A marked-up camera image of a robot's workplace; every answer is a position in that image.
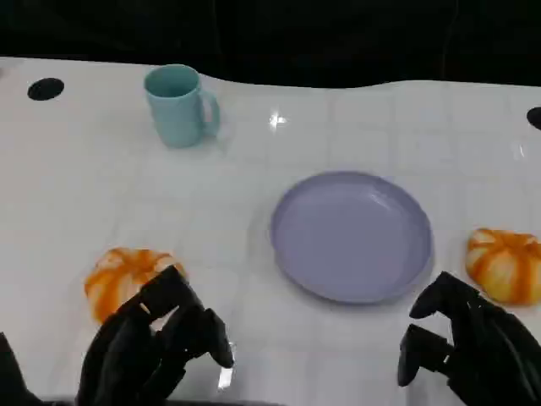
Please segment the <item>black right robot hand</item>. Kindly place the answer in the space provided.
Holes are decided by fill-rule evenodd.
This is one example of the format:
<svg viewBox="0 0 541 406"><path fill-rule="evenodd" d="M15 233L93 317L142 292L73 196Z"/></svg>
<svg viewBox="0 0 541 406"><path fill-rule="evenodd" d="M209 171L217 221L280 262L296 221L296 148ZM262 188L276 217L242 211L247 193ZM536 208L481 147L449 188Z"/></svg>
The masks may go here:
<svg viewBox="0 0 541 406"><path fill-rule="evenodd" d="M540 345L516 316L448 272L423 290L409 315L434 313L450 320L452 340L409 325L400 343L399 387L425 369L445 376L466 405L540 403Z"/></svg>

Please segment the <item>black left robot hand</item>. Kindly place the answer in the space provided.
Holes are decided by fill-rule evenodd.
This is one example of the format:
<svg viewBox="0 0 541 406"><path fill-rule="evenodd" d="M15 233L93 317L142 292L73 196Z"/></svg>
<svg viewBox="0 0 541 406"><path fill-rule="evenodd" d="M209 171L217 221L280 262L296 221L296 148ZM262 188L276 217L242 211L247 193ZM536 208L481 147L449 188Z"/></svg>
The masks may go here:
<svg viewBox="0 0 541 406"><path fill-rule="evenodd" d="M175 266L147 282L101 325L86 353L78 405L163 405L192 359L230 369L223 320Z"/></svg>

